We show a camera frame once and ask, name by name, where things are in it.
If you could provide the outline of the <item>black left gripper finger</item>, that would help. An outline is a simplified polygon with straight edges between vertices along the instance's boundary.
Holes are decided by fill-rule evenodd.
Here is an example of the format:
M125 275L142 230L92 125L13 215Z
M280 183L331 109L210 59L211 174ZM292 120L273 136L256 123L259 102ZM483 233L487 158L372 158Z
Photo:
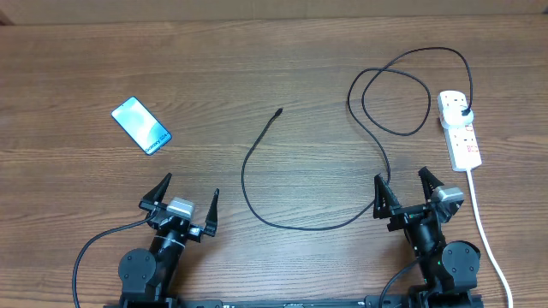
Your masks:
M161 204L164 199L164 195L169 187L171 177L172 174L168 173L151 191L149 191L142 198L142 201L148 204Z
M218 216L217 216L217 203L219 197L219 189L217 188L213 194L210 208L208 210L205 219L205 229L217 229Z

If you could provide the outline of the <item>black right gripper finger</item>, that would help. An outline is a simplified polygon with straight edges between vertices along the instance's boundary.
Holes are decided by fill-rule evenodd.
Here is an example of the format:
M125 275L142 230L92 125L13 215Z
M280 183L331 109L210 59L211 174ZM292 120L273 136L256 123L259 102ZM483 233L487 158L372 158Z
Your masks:
M433 191L444 184L427 167L421 168L418 175L421 180L425 200L428 201L432 198Z
M374 214L393 214L395 210L402 207L389 184L381 175L374 177L374 191Z

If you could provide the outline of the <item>blue Samsung Galaxy smartphone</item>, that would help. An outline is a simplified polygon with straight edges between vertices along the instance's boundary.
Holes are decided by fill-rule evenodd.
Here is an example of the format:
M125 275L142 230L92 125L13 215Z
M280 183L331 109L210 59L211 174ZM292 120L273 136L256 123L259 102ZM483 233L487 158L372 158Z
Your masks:
M128 98L110 114L148 156L153 155L172 138L170 132L137 97Z

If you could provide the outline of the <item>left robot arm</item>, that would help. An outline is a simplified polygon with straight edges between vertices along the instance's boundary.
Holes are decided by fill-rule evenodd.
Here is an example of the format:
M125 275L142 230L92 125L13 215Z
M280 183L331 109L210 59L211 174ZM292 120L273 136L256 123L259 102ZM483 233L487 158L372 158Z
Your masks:
M139 203L155 235L149 248L129 251L119 263L122 294L118 305L122 308L179 307L182 301L170 293L170 287L187 243L216 235L219 191L214 191L205 224L200 226L193 223L193 202L183 198L163 202L170 179L167 174Z

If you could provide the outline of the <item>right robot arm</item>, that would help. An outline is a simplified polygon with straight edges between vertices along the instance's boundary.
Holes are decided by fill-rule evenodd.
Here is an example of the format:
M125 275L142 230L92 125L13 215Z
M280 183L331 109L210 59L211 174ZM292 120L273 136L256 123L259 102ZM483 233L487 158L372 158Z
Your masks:
M387 219L387 229L401 230L411 245L415 260L398 271L386 283L379 296L367 296L370 307L455 307L479 308L484 305L479 295L472 294L478 285L480 249L465 240L448 243L442 225L461 208L463 191L445 185L424 167L419 170L425 202L404 207L381 175L374 177L375 198L373 217ZM389 296L390 287L418 266L423 276L422 285L408 288L404 295Z

